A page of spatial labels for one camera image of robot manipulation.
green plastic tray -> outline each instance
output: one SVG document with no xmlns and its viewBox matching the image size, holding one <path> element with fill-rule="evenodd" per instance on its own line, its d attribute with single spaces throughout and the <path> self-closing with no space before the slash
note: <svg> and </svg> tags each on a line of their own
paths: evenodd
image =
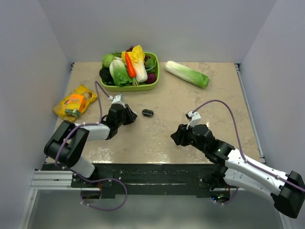
<svg viewBox="0 0 305 229">
<path fill-rule="evenodd" d="M 156 84 L 159 81 L 159 77 L 160 77 L 160 66 L 159 66 L 159 61 L 158 61 L 158 57 L 152 53 L 152 52 L 144 52 L 145 55 L 150 56 L 153 60 L 157 61 L 157 65 L 155 67 L 155 71 L 156 71 L 156 77 L 157 80 L 156 82 L 152 83 L 152 84 L 143 84 L 143 85 L 138 85 L 138 86 L 124 86 L 124 87 L 118 87 L 118 86 L 108 86 L 106 84 L 104 84 L 104 82 L 101 79 L 101 83 L 102 86 L 104 88 L 106 88 L 108 91 L 112 91 L 112 92 L 139 92 L 139 91 L 148 91 L 153 89 Z"/>
</svg>

carrot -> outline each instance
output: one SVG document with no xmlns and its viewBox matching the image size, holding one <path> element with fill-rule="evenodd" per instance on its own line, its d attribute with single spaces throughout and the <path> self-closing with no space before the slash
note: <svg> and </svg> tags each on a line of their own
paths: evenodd
<svg viewBox="0 0 305 229">
<path fill-rule="evenodd" d="M 126 61 L 126 64 L 127 64 L 127 72 L 129 74 L 129 77 L 130 78 L 136 77 L 137 73 L 135 72 L 135 69 L 132 65 L 132 61 L 130 60 L 130 57 L 129 57 L 127 52 L 125 53 L 125 61 Z"/>
</svg>

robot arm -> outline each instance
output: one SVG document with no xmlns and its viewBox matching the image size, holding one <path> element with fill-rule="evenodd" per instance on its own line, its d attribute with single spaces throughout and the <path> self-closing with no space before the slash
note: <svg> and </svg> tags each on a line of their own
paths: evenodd
<svg viewBox="0 0 305 229">
<path fill-rule="evenodd" d="M 61 164 L 85 178 L 89 178 L 95 170 L 94 165 L 81 156 L 86 141 L 109 140 L 117 134 L 121 125 L 129 125 L 137 118 L 137 114 L 122 101 L 122 95 L 111 99 L 112 105 L 105 121 L 87 126 L 83 124 L 85 126 L 77 129 L 71 136 L 70 142 L 65 144 L 58 159 Z M 55 159 L 64 139 L 79 125 L 63 121 L 46 144 L 45 155 Z"/>
<path fill-rule="evenodd" d="M 190 122 L 179 125 L 171 138 L 178 146 L 194 146 L 211 162 L 219 165 L 216 175 L 206 177 L 206 182 L 215 184 L 222 181 L 227 185 L 244 188 L 273 200 L 275 208 L 283 214 L 291 218 L 297 217 L 305 193 L 285 181 L 305 188 L 298 173 L 292 171 L 286 174 L 270 168 L 243 155 L 232 145 L 216 139 L 206 125 L 199 125 L 201 117 L 197 112 L 189 112 L 186 117 Z"/>
</svg>

snack package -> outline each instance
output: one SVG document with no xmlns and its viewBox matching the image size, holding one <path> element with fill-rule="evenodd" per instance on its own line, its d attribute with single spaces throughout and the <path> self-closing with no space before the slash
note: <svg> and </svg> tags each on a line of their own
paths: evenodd
<svg viewBox="0 0 305 229">
<path fill-rule="evenodd" d="M 78 88 L 76 88 L 74 91 L 69 93 L 63 100 L 61 100 L 54 108 L 53 111 L 63 120 L 68 120 L 70 122 L 74 122 L 76 119 L 78 119 L 78 115 L 75 117 L 67 116 L 65 113 L 65 110 L 67 109 L 67 105 L 69 103 L 69 100 L 72 96 L 72 94 L 79 94 L 84 96 L 85 99 L 85 106 L 80 111 L 80 115 L 82 115 L 88 108 L 90 104 L 92 104 L 97 99 L 97 94 L 90 90 L 89 88 L 85 87 L 84 85 L 80 85 Z"/>
</svg>

white wall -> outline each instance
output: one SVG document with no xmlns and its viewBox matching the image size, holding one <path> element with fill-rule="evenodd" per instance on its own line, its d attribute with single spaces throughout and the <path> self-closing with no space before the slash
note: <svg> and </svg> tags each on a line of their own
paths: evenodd
<svg viewBox="0 0 305 229">
<path fill-rule="evenodd" d="M 268 165 L 305 178 L 305 1 L 278 0 L 241 74 Z M 305 206 L 295 228 L 304 228 Z"/>
<path fill-rule="evenodd" d="M 39 0 L 71 61 L 141 44 L 161 61 L 241 62 L 275 0 Z"/>
<path fill-rule="evenodd" d="M 0 1 L 0 228 L 17 228 L 69 63 L 36 0 Z"/>
</svg>

